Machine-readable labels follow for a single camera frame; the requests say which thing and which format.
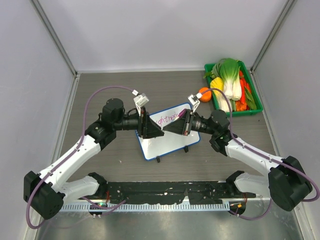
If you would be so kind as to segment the blue framed whiteboard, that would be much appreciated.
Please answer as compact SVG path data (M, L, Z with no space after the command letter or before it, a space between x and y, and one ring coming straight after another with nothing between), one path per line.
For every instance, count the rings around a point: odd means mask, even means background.
M183 109L191 109L187 102L150 114L150 118L161 128L171 123ZM151 139L137 137L142 154L145 160L155 160L184 147L197 144L200 140L200 134L191 131L189 135L183 136L171 132L165 132L164 136Z

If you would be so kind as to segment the white marker magenta cap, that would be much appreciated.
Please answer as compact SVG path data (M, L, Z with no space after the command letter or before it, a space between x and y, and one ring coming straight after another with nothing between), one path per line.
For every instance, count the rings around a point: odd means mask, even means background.
M186 112L186 109L183 109L183 110L177 115L177 117L176 117L174 120L177 120L177 119L179 119L180 117L182 117L182 116L185 114L185 112Z

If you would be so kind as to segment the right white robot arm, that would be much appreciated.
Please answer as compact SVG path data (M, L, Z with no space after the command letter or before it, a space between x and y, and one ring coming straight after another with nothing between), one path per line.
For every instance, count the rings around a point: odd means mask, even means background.
M183 136L191 131L209 134L210 145L217 153L239 160L260 173L257 176L237 171L231 175L231 182L225 186L230 197L253 193L271 198L287 212L306 199L313 187L296 158L282 158L262 151L232 134L229 125L227 115L222 110L214 110L209 118L185 110L183 116L164 126L163 130Z

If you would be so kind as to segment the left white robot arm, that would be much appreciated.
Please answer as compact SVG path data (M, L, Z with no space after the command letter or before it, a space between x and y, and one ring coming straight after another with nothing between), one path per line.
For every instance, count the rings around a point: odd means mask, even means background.
M54 217L67 201L93 196L100 200L107 192L106 180L90 173L81 180L68 182L69 177L86 161L101 152L117 136L118 131L136 131L143 139L164 136L161 127L146 111L149 99L140 94L134 99L134 114L126 112L119 98L111 98L98 119L89 125L77 143L62 157L39 173L28 172L23 179L23 199L43 219Z

